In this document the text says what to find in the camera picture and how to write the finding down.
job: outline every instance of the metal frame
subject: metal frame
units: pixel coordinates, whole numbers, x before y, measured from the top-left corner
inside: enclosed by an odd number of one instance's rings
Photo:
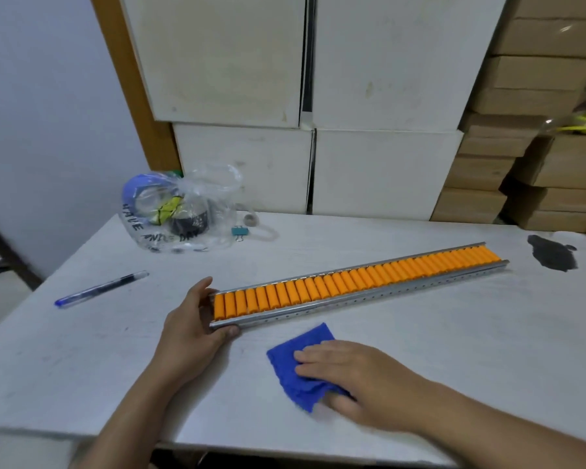
[[[246,290],[248,288],[257,288],[258,286],[266,286],[268,284],[276,284],[276,283],[281,283],[283,281],[292,281],[292,280],[304,279],[304,278],[314,277],[314,276],[329,275],[330,273],[336,273],[339,271],[348,271],[348,270],[357,269],[357,268],[361,268],[361,267],[379,265],[379,264],[383,264],[383,263],[390,263],[392,261],[405,260],[407,258],[416,258],[416,257],[431,255],[431,254],[435,254],[435,253],[447,252],[447,251],[452,251],[452,250],[460,250],[462,248],[477,247],[477,246],[481,246],[481,245],[485,245],[485,243],[482,242],[482,243],[477,243],[477,244],[464,245],[461,247],[446,248],[446,249],[442,249],[442,250],[436,250],[433,252],[420,253],[420,254],[416,254],[416,255],[408,255],[408,256],[400,257],[400,258],[393,258],[391,260],[375,261],[372,263],[357,265],[355,267],[338,268],[336,270],[323,271],[321,273],[316,273],[316,274],[311,274],[311,275],[296,276],[296,277],[292,277],[292,278],[281,279],[279,281],[271,281],[268,283],[256,284],[256,285],[251,285],[251,286],[242,286],[241,288],[235,288],[233,290],[220,291],[217,294],[225,294],[227,292],[234,292],[234,291],[238,291],[238,290]],[[318,299],[316,301],[311,301],[310,303],[304,303],[301,305],[282,307],[279,309],[274,309],[272,311],[263,311],[261,313],[254,313],[251,315],[239,316],[236,318],[231,318],[231,319],[222,320],[222,321],[213,321],[212,323],[210,323],[210,328],[212,330],[215,330],[215,329],[218,329],[218,328],[221,328],[224,326],[230,326],[233,324],[236,326],[245,328],[245,327],[255,326],[258,324],[272,322],[272,321],[289,319],[289,318],[293,318],[295,316],[307,315],[310,313],[315,313],[317,311],[322,311],[322,310],[329,309],[329,308],[344,306],[344,305],[348,305],[351,303],[357,303],[359,301],[368,301],[371,299],[383,298],[386,296],[400,294],[403,292],[422,290],[424,288],[431,288],[432,286],[438,286],[440,284],[452,283],[454,281],[459,281],[459,280],[465,279],[465,278],[489,275],[489,274],[494,273],[496,271],[503,270],[508,265],[508,263],[510,263],[508,260],[502,260],[502,261],[489,263],[489,264],[485,264],[485,265],[473,266],[473,267],[469,267],[469,268],[463,268],[460,270],[449,271],[447,273],[441,273],[440,275],[425,276],[425,277],[422,277],[419,279],[401,281],[400,283],[379,286],[378,288],[371,288],[369,290],[355,291],[355,292],[350,292],[347,294],[342,294],[340,296],[334,296],[334,297],[330,297],[330,298],[326,298],[326,299]]]

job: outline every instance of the dark gray apple-shaped mark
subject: dark gray apple-shaped mark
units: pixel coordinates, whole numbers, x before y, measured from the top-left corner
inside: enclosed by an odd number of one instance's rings
[[[534,251],[532,255],[542,266],[559,270],[566,273],[578,267],[578,262],[573,256],[577,250],[573,245],[562,245],[561,243],[547,240],[538,235],[531,235],[527,238]]]

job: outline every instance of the table surface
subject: table surface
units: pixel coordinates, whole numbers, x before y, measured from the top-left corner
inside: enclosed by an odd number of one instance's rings
[[[243,332],[170,406],[163,440],[181,445],[386,462],[451,464],[411,434],[360,428],[284,394],[266,351],[326,322],[425,377],[586,439],[586,236],[578,269],[547,269],[513,226],[261,214],[231,248],[141,250],[112,218],[0,324],[0,430],[97,434],[150,359],[165,315],[213,275],[225,290],[485,241],[506,271]],[[146,269],[150,276],[59,310],[66,294]]]

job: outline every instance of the pen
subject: pen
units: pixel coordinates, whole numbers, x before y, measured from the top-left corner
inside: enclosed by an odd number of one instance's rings
[[[114,279],[109,283],[99,284],[98,286],[93,286],[92,288],[87,288],[84,291],[75,292],[74,294],[70,294],[65,298],[57,299],[54,302],[56,307],[64,307],[67,305],[73,305],[79,301],[84,301],[86,299],[94,298],[94,296],[98,296],[103,292],[107,292],[110,290],[114,290],[115,288],[119,288],[128,283],[132,283],[133,281],[137,281],[138,279],[145,278],[148,276],[149,273],[147,271],[140,271],[138,273],[131,273],[130,275],[122,276],[121,278]]]

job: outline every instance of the white box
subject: white box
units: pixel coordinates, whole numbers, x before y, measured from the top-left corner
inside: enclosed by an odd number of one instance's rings
[[[313,122],[453,131],[506,0],[317,0]]]
[[[157,120],[292,128],[305,0],[123,0]]]
[[[306,212],[313,132],[174,124],[183,170],[231,164],[244,177],[235,200],[256,211]]]
[[[317,131],[313,214],[429,220],[461,138]]]

